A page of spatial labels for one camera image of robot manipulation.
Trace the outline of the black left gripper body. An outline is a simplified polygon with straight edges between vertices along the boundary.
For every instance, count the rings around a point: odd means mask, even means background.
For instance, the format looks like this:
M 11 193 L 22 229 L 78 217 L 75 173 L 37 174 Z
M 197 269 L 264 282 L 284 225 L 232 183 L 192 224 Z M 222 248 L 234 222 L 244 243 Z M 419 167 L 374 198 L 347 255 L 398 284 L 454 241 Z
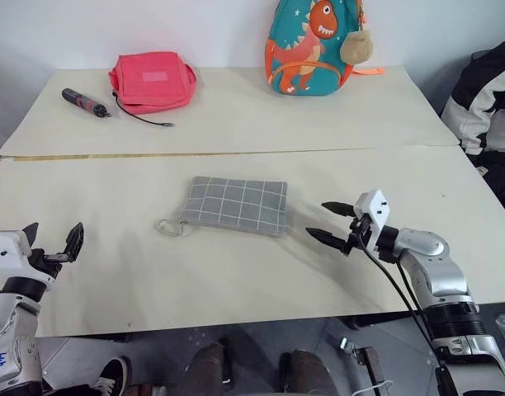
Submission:
M 33 285 L 54 285 L 66 261 L 65 253 L 47 254 L 43 249 L 33 248 L 28 257 L 32 270 L 27 278 Z

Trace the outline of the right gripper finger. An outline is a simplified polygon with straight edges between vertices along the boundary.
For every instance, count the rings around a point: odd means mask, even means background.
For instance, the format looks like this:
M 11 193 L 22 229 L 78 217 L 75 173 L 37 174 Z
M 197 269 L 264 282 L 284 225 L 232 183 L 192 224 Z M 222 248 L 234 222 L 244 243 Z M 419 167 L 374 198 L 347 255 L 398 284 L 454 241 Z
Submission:
M 356 216 L 355 211 L 354 211 L 354 207 L 352 205 L 349 205 L 346 203 L 329 201 L 329 202 L 322 203 L 321 206 L 323 208 L 333 212 L 336 215 L 341 215 L 344 217 L 355 217 Z
M 334 236 L 332 233 L 322 229 L 310 228 L 310 227 L 307 227 L 305 230 L 311 237 L 315 238 L 320 243 L 328 247 L 334 248 L 341 253 L 348 252 L 347 242 L 343 239 Z

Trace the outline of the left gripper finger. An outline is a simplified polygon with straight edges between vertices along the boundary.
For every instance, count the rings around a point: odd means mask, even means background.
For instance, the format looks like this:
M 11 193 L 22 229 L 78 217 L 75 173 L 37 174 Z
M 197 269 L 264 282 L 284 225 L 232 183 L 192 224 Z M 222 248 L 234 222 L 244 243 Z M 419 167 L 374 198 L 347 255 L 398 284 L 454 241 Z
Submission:
M 32 248 L 36 239 L 37 230 L 39 227 L 38 222 L 34 222 L 32 224 L 27 225 L 22 229 L 24 234 L 26 235 L 27 242 L 29 243 L 29 247 Z
M 45 262 L 50 263 L 66 263 L 75 262 L 83 247 L 84 227 L 83 223 L 77 223 L 69 232 L 66 238 L 66 247 L 63 252 L 44 255 Z

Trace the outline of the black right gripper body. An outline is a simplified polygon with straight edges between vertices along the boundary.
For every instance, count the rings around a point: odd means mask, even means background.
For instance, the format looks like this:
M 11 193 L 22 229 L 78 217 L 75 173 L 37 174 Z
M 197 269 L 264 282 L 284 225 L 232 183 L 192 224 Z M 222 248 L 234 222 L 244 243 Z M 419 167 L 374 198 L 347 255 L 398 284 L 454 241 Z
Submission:
M 349 225 L 350 233 L 346 241 L 346 247 L 344 248 L 345 256 L 349 256 L 351 250 L 354 248 L 361 251 L 365 251 L 367 249 L 367 244 L 372 235 L 372 231 L 370 230 L 372 224 L 372 219 L 368 214 L 362 215 L 360 219 L 353 219 Z

